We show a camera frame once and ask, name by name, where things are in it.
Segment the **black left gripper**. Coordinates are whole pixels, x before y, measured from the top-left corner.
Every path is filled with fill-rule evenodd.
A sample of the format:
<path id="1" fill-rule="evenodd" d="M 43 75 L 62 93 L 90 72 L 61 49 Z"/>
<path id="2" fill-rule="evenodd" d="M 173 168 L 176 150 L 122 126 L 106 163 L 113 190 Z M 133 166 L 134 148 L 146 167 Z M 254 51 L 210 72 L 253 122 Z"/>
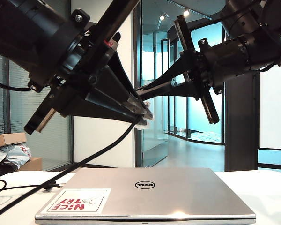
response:
<path id="1" fill-rule="evenodd" d="M 41 131 L 56 113 L 125 122 L 153 118 L 128 79 L 117 46 L 119 27 L 137 5 L 135 0 L 114 0 L 99 22 L 83 31 L 61 65 L 51 90 L 24 129 Z"/>

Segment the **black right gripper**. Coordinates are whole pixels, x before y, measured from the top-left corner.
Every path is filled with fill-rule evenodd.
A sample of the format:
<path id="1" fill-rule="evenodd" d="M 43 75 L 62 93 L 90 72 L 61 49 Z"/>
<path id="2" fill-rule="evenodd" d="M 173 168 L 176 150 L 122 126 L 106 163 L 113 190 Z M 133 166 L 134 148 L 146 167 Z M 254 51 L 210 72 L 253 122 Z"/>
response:
<path id="1" fill-rule="evenodd" d="M 245 70 L 246 48 L 237 39 L 210 46 L 204 38 L 198 42 L 200 50 L 196 51 L 184 16 L 177 17 L 175 28 L 183 48 L 180 58 L 161 77 L 136 89 L 136 92 L 142 100 L 157 96 L 200 99 L 209 123 L 215 124 L 219 116 L 209 90 L 213 88 L 216 94 L 220 94 L 227 78 Z M 172 86 L 172 78 L 180 74 L 184 75 L 185 82 Z"/>

